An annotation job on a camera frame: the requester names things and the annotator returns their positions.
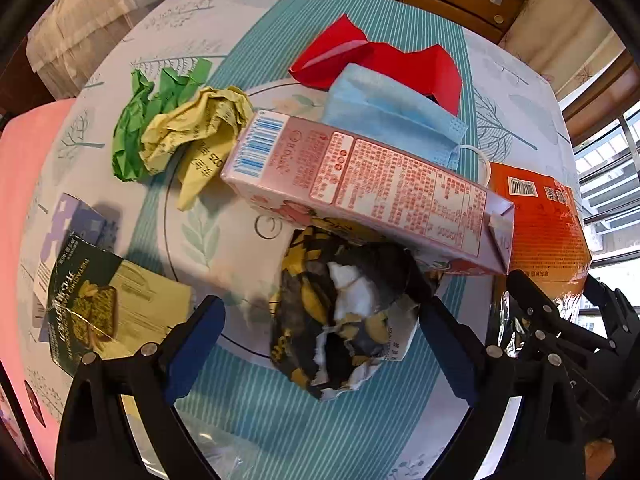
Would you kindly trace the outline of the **pink blanket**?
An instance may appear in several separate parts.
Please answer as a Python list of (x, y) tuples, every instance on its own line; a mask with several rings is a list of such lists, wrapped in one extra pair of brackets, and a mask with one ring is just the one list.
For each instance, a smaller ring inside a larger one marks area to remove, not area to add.
[(1, 135), (1, 363), (48, 474), (54, 467), (58, 423), (45, 414), (46, 422), (40, 424), (29, 402), (17, 326), (16, 284), (32, 193), (58, 129), (74, 104), (67, 99), (34, 108), (11, 119)]

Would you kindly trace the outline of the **orange snack pouch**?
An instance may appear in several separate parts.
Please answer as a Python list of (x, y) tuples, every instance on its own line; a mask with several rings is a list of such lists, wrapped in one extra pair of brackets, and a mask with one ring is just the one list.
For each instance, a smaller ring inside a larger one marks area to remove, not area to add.
[(501, 162), (491, 165), (489, 188), (515, 205), (510, 268), (523, 271), (569, 316), (591, 263), (572, 190), (555, 178)]

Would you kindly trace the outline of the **clear plastic wrapper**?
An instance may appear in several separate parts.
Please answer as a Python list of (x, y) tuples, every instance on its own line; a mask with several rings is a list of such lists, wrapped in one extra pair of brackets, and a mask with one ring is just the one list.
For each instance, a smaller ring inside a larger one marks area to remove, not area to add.
[(258, 447), (201, 419), (180, 414), (190, 437), (221, 479), (248, 479), (254, 470)]

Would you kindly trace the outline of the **lace covered furniture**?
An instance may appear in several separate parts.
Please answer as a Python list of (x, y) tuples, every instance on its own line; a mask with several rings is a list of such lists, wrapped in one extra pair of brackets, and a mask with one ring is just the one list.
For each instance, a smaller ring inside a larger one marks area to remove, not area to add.
[(78, 96), (131, 29), (164, 0), (55, 0), (27, 35), (32, 71), (57, 100)]

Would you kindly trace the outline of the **blue face mask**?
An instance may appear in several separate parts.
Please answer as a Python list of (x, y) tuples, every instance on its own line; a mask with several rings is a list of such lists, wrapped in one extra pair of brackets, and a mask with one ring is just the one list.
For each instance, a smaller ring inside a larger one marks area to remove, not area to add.
[(461, 152), (469, 150), (485, 166), (480, 184), (488, 185), (487, 156), (463, 142), (469, 127), (431, 99), (374, 70), (348, 64), (329, 90), (320, 122), (450, 170), (458, 168)]

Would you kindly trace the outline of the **pink milk carton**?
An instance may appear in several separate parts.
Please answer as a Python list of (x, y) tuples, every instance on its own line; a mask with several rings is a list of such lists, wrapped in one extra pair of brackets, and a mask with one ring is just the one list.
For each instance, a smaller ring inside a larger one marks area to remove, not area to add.
[(359, 244), (394, 240), (425, 271), (509, 271), (514, 203), (355, 133), (258, 110), (221, 177), (253, 206), (296, 226)]

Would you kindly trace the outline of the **green crumpled paper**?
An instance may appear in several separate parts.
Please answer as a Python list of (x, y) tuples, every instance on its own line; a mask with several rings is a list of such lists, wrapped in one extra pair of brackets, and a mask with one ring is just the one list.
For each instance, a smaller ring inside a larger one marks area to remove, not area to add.
[(211, 68), (212, 62), (206, 58), (198, 58), (185, 75), (171, 66), (164, 67), (157, 90), (141, 70), (136, 68), (131, 72), (131, 99), (117, 119), (112, 139), (112, 170), (118, 180), (140, 181), (148, 174), (140, 155), (142, 134), (154, 117), (190, 101)]

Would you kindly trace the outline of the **smartphone on blanket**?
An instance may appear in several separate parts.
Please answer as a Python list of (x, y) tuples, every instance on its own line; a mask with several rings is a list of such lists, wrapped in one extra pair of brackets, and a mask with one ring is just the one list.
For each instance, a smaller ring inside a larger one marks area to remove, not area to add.
[(47, 427), (34, 389), (32, 388), (31, 385), (29, 385), (29, 382), (27, 380), (24, 380), (24, 385), (25, 385), (26, 394), (29, 400), (29, 404), (32, 407), (32, 412), (34, 413), (35, 418), (38, 420), (38, 422), (40, 422), (41, 426)]

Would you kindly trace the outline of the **black yellow wrapper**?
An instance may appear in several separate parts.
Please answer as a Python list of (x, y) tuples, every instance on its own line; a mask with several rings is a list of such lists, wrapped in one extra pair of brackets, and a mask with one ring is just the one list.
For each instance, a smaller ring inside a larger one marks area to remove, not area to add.
[(316, 226), (297, 230), (269, 301), (271, 363), (319, 401), (355, 391), (383, 363), (404, 358), (421, 302), (441, 280), (395, 242), (357, 245)]

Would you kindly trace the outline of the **yellow crumpled paper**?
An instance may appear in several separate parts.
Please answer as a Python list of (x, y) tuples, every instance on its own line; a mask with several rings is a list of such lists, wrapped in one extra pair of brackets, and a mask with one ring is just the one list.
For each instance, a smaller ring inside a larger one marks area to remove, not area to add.
[(252, 116), (252, 104), (239, 88), (198, 90), (193, 100), (151, 120), (141, 137), (143, 165), (149, 174), (160, 174), (175, 151), (184, 148), (177, 208), (188, 210), (220, 173)]

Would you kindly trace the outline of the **red paper envelope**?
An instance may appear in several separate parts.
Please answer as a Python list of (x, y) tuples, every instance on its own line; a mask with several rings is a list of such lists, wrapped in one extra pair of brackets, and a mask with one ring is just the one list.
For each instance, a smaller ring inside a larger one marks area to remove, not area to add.
[(369, 40), (345, 14), (303, 50), (288, 72), (300, 84), (326, 91), (349, 64), (390, 77), (451, 114), (459, 110), (462, 78), (442, 46), (404, 52), (386, 42)]

